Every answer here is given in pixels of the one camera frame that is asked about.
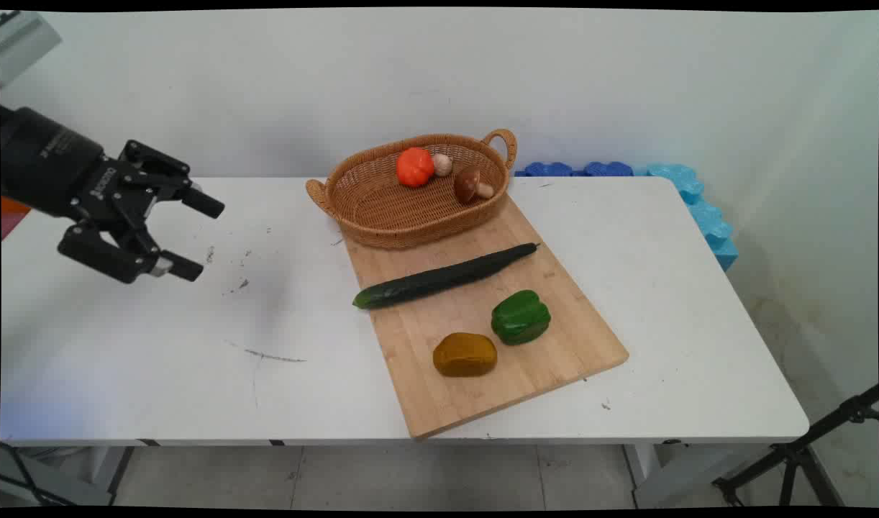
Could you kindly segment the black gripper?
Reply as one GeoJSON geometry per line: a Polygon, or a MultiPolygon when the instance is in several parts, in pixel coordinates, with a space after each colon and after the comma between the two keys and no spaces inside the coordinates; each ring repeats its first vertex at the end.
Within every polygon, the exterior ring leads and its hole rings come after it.
{"type": "Polygon", "coordinates": [[[29,107],[0,108],[0,170],[3,196],[69,223],[61,255],[124,284],[145,274],[193,282],[204,271],[151,239],[154,200],[180,202],[212,219],[225,209],[190,178],[189,164],[132,139],[111,157],[29,107]],[[113,245],[104,233],[131,237],[113,245]]]}

